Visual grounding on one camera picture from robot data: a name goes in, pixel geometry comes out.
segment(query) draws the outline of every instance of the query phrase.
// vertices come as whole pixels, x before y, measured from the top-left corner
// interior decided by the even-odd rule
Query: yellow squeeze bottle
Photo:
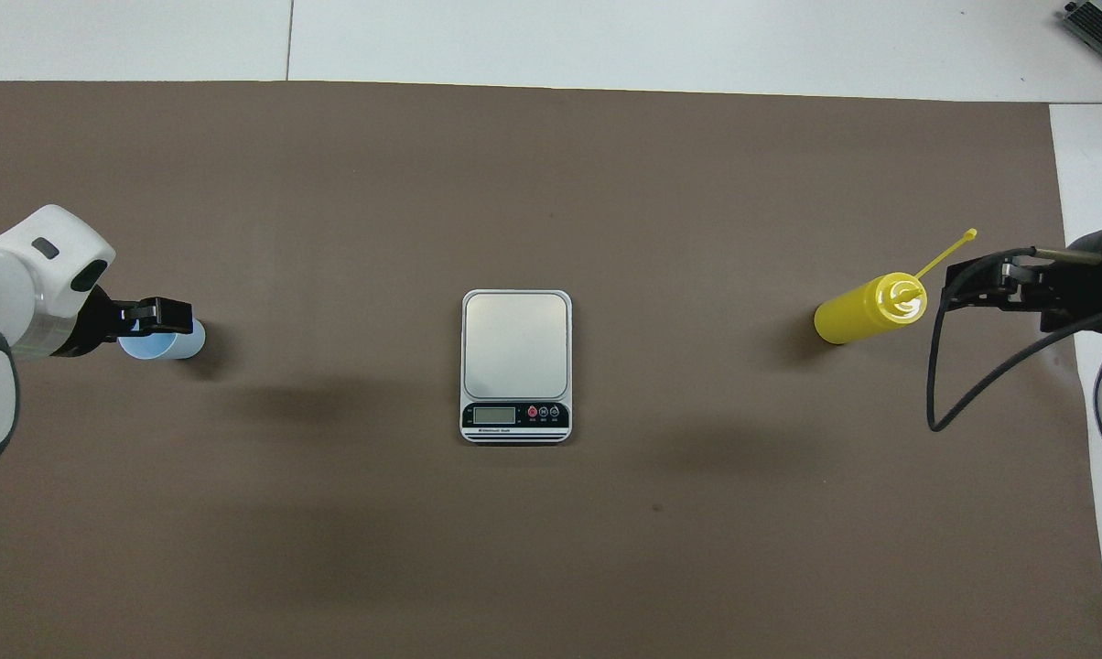
[[[815,332],[828,343],[843,345],[909,325],[923,316],[927,307],[921,277],[975,236],[977,230],[966,230],[917,274],[889,272],[828,300],[815,309]]]

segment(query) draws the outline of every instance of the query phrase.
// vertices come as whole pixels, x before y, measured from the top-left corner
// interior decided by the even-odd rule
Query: digital scale
[[[571,298],[476,289],[462,300],[462,436],[547,445],[571,434]]]

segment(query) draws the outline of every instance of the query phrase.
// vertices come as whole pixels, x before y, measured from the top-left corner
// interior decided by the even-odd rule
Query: black cable
[[[942,318],[946,316],[946,312],[949,311],[949,301],[952,298],[952,292],[957,289],[961,289],[962,284],[970,277],[974,277],[982,270],[986,270],[987,267],[994,266],[994,263],[1003,262],[1003,259],[1013,258],[1017,256],[1035,256],[1035,247],[1019,247],[1017,250],[1006,250],[998,251],[997,253],[990,255],[979,259],[977,262],[973,263],[965,270],[961,271],[949,284],[946,287],[943,292],[941,292],[941,303],[937,305],[937,317],[934,318],[934,324],[932,324],[932,338],[929,343],[929,367],[927,371],[927,400],[925,404],[927,408],[927,421],[929,422],[929,430],[938,431],[944,430],[946,425],[955,419],[965,406],[969,406],[979,393],[982,393],[994,380],[1002,378],[1003,372],[1006,372],[1018,365],[1024,359],[1027,359],[1033,354],[1037,354],[1041,349],[1050,346],[1052,343],[1060,342],[1062,338],[1070,337],[1076,332],[1081,330],[1091,330],[1100,324],[1102,324],[1102,312],[1096,313],[1095,316],[1088,316],[1082,321],[1074,322],[1071,325],[1067,325],[1054,332],[1052,334],[1046,335],[1046,337],[1040,338],[1040,341],[1031,343],[1030,346],[1025,347],[1023,350],[1017,352],[1007,358],[1007,361],[1003,361],[994,368],[991,372],[987,372],[985,378],[979,380],[976,385],[970,388],[970,391],[965,392],[965,396],[961,397],[953,406],[949,409],[949,412],[941,418],[941,421],[934,420],[934,380],[937,379],[937,347],[941,343],[941,324]]]

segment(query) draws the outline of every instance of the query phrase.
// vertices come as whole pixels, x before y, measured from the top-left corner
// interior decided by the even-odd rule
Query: brown mat
[[[0,657],[1102,657],[1070,343],[933,435],[928,322],[811,328],[1061,246],[1045,106],[0,84],[0,230],[45,203],[208,345],[24,365]],[[575,301],[568,445],[458,436],[476,288]],[[1036,326],[957,314],[942,403]]]

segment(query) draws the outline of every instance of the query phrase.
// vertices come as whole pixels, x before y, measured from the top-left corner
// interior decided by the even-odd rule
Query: light blue plastic cup
[[[205,326],[192,318],[192,334],[158,333],[120,337],[120,347],[137,359],[188,359],[205,345]]]

